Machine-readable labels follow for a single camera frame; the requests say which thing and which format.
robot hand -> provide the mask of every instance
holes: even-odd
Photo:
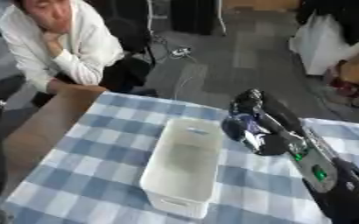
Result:
[[[359,224],[359,167],[340,159],[271,95],[257,89],[238,95],[222,128],[258,155],[288,152],[320,210],[334,224]]]
[[[282,103],[258,89],[238,95],[229,106],[222,128],[233,140],[261,156],[288,151],[284,135],[303,136],[298,117]]]

black hair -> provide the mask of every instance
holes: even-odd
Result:
[[[20,7],[20,9],[24,10],[25,7],[24,7],[24,0],[12,0],[13,3],[15,3],[18,7]]]

white box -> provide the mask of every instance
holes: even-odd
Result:
[[[170,120],[140,180],[159,210],[203,219],[213,196],[223,133],[203,120]]]

white shirt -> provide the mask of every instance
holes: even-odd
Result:
[[[71,0],[71,31],[60,37],[64,48],[53,59],[42,39],[42,31],[18,7],[8,7],[0,18],[0,30],[21,70],[38,91],[59,72],[76,83],[98,85],[103,68],[123,58],[123,48],[112,36],[102,17],[82,0]]]

